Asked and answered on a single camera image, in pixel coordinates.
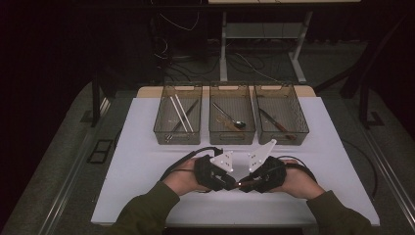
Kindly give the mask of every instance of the wire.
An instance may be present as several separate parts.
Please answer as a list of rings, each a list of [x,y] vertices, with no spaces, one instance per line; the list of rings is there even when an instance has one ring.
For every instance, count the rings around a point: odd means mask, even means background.
[[[190,76],[190,77],[192,77],[192,78],[201,77],[202,79],[204,79],[204,80],[206,80],[206,81],[208,81],[208,82],[211,82],[211,80],[210,80],[210,79],[208,79],[208,78],[204,77],[203,75],[195,75],[195,76]]]
[[[172,76],[165,76],[164,78],[163,78],[163,81],[165,81],[166,80],[166,78],[170,78],[171,79],[171,81],[176,81],[177,79],[174,79]]]
[[[260,63],[261,63],[261,65],[259,66],[259,67],[254,67],[254,69],[256,69],[256,70],[262,70],[262,69],[264,69],[265,68],[265,62],[261,59],[261,57],[258,57],[258,56],[245,56],[246,58],[249,58],[249,57],[251,57],[251,58],[256,58],[256,59],[258,59],[259,61],[260,61]],[[243,67],[246,67],[246,68],[249,68],[249,69],[252,69],[252,67],[251,66],[247,66],[247,64],[246,63],[240,63],[240,62],[238,62],[238,61],[236,61],[236,60],[234,60],[235,61],[235,63],[237,63],[238,65],[241,65],[241,66],[243,66]]]
[[[250,70],[240,70],[238,69],[233,63],[235,63],[236,61],[234,59],[232,59],[231,57],[227,57],[226,62],[235,70],[238,72],[242,72],[242,73],[246,73],[246,74],[252,74],[255,73],[254,70],[252,70],[250,68]]]
[[[242,46],[244,47],[245,50],[251,51],[252,49],[254,49],[254,51],[260,51],[261,49],[264,50],[267,54],[270,54],[269,52],[272,51],[271,55],[269,56],[263,56],[263,55],[256,55],[257,53],[252,53],[255,54],[257,57],[262,58],[262,59],[267,59],[267,58],[272,58],[276,55],[280,55],[280,54],[285,54],[286,50],[284,47],[285,44],[288,44],[287,42],[285,42],[284,40],[279,40],[278,41],[278,46],[281,47],[281,50],[278,52],[273,51],[274,49],[278,49],[277,47],[275,47],[275,45],[273,45],[275,42],[273,40],[271,40],[271,38],[266,38],[264,40],[260,40],[260,43],[249,43],[249,42],[245,42],[242,44]]]
[[[165,19],[167,22],[169,22],[170,24],[173,24],[174,26],[176,26],[176,27],[178,27],[178,28],[181,28],[181,29],[183,29],[183,30],[187,30],[187,31],[192,31],[193,29],[195,29],[196,25],[197,25],[197,24],[198,24],[198,22],[199,22],[199,16],[200,16],[200,13],[198,12],[198,15],[197,15],[197,17],[196,17],[196,21],[195,21],[195,23],[193,24],[193,26],[192,26],[191,28],[187,28],[187,27],[181,26],[181,25],[179,25],[179,24],[177,24],[177,23],[174,23],[172,20],[168,19],[168,18],[167,18],[167,17],[165,17],[163,14],[159,14],[159,16],[161,16],[161,17],[162,17],[163,19]]]
[[[167,41],[166,41],[164,38],[162,38],[162,37],[155,37],[155,38],[156,38],[156,39],[161,39],[161,41],[162,41],[162,42],[164,42],[165,47],[164,47],[164,50],[163,50],[161,53],[166,52],[166,51],[167,51],[167,49],[168,49],[168,44],[167,44]]]
[[[247,59],[245,59],[241,54],[239,54],[239,53],[235,53],[235,55],[237,55],[237,56],[239,56],[239,57],[241,57],[245,62],[247,62],[247,64],[256,72],[256,73],[258,73],[258,74],[260,74],[260,75],[262,75],[262,76],[264,76],[264,77],[267,77],[267,78],[269,78],[269,79],[271,79],[271,80],[274,80],[274,81],[278,81],[277,79],[275,79],[275,78],[273,78],[273,77],[270,77],[270,76],[268,76],[268,75],[265,75],[265,74],[263,74],[262,72],[260,72],[260,71],[258,71],[255,67],[253,67],[253,65],[251,65],[251,63],[247,60]]]
[[[185,157],[181,158],[179,161],[177,161],[176,163],[172,164],[171,166],[168,167],[168,169],[164,172],[164,174],[161,176],[160,181],[163,181],[176,167],[180,166],[181,164],[183,164],[184,162],[192,159],[193,157],[195,157],[197,154],[199,154],[200,152],[206,151],[206,150],[213,150],[214,151],[214,155],[218,156],[220,154],[223,154],[223,150],[222,149],[218,149],[216,147],[204,147],[202,149],[199,149],[197,151],[192,151],[190,152],[188,155],[186,155]]]
[[[299,161],[302,165],[304,165],[304,167],[308,168],[308,167],[307,167],[307,165],[305,165],[305,163],[304,163],[303,161],[301,161],[300,159],[298,159],[298,158],[296,158],[296,157],[293,157],[293,156],[280,156],[280,157],[278,157],[278,158],[277,158],[277,160],[280,160],[280,159],[282,159],[282,158],[289,158],[289,159],[294,159],[294,160],[297,160],[297,161]]]
[[[205,74],[208,74],[208,73],[213,72],[213,71],[214,71],[214,69],[216,68],[216,66],[217,66],[218,62],[219,62],[219,58],[217,58],[217,60],[214,62],[213,67],[212,67],[210,70],[207,70],[207,71],[192,71],[192,70],[189,70],[189,69],[187,69],[187,68],[185,68],[185,67],[183,67],[183,66],[178,65],[177,63],[173,63],[172,65],[173,65],[173,66],[180,67],[181,69],[183,69],[183,70],[185,70],[185,71],[188,71],[189,73],[192,73],[192,74],[197,74],[197,75],[205,75]]]
[[[172,81],[174,81],[174,78],[172,75],[168,74],[166,71],[162,71],[164,73],[164,77],[169,77]]]
[[[189,75],[188,75],[188,74],[186,74],[186,73],[184,73],[182,70],[178,70],[178,69],[173,68],[173,67],[167,67],[167,68],[168,68],[168,69],[170,69],[170,70],[173,70],[173,71],[178,71],[178,72],[180,72],[182,75],[184,75],[184,76],[187,78],[187,80],[188,80],[188,81],[191,81],[191,79],[190,79]]]
[[[373,191],[372,191],[372,200],[375,200],[375,196],[376,193],[378,191],[378,173],[376,172],[375,166],[373,165],[372,161],[370,160],[369,156],[367,156],[361,149],[359,149],[357,146],[355,146],[354,144],[346,141],[345,139],[341,140],[345,143],[347,143],[348,145],[350,145],[351,147],[353,147],[355,150],[357,150],[360,154],[363,155],[363,157],[365,157],[365,159],[367,160],[367,162],[369,163],[370,167],[372,168],[373,171],[373,178],[374,178],[374,186],[373,186]]]
[[[168,57],[163,57],[163,56],[160,56],[160,55],[158,55],[158,54],[156,54],[156,53],[155,53],[155,56],[156,56],[156,57],[159,57],[160,59],[163,59],[163,60],[167,60],[167,59],[168,59]]]
[[[208,52],[209,55],[207,55],[208,57],[211,56],[219,56],[219,51],[212,51],[212,52]],[[172,60],[175,60],[174,63],[187,63],[187,62],[195,62],[195,61],[199,61],[200,58],[197,58],[195,56],[189,55],[189,56],[173,56],[171,57]]]
[[[235,38],[232,38],[232,40],[228,43],[228,44],[226,44],[226,46],[225,47],[228,47],[229,45],[231,45],[232,44],[232,42],[234,42],[235,41]]]

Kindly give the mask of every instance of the person's left hand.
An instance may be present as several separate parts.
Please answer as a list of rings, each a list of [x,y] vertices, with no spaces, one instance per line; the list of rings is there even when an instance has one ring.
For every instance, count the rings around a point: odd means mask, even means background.
[[[196,181],[195,173],[193,172],[195,160],[197,158],[190,159],[176,169],[185,169],[179,171],[173,171],[162,182],[173,190],[178,196],[185,195],[192,191],[208,191],[205,186],[198,184]]]

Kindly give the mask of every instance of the table leg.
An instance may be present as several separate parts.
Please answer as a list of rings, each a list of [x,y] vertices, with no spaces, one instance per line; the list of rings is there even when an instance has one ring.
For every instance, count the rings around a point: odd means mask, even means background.
[[[304,42],[305,36],[308,31],[308,26],[311,21],[312,12],[307,12],[304,18],[304,22],[302,23],[300,35],[298,37],[297,46],[294,52],[290,52],[290,61],[293,65],[294,72],[296,73],[297,79],[299,82],[306,82],[304,73],[302,72],[300,63],[299,63],[299,54],[302,47],[302,43]]]
[[[228,80],[228,71],[226,68],[226,12],[223,12],[222,18],[222,40],[220,47],[220,80]]]

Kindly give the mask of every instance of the forearm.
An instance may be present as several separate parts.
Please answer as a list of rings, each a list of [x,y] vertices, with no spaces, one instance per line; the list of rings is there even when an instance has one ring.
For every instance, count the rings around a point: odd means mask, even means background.
[[[161,234],[171,209],[180,201],[164,183],[132,199],[121,211],[107,234]]]
[[[332,191],[307,201],[307,204],[317,220],[320,234],[377,234],[366,217],[346,208]]]

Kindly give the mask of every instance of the white table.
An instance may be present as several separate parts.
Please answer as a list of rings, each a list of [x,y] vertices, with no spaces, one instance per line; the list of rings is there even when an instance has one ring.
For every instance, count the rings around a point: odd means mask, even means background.
[[[208,98],[204,97],[202,123],[208,123]],[[310,132],[301,146],[277,145],[271,156],[300,158],[313,171],[322,187],[333,190],[346,207],[360,212],[373,225],[379,226],[379,217],[322,100],[317,97],[299,99]],[[91,219],[93,223],[114,223],[125,204],[133,197],[147,193],[170,165],[193,150],[210,146],[207,124],[202,124],[200,145],[159,145],[153,132],[159,102],[159,98],[133,100]],[[259,145],[255,137],[252,145],[217,147],[234,151],[234,172],[231,175],[239,180],[249,173],[247,153]],[[315,219],[305,200],[285,193],[244,193],[236,189],[208,194],[189,193],[181,198],[166,223],[171,227],[302,227],[314,225]]]

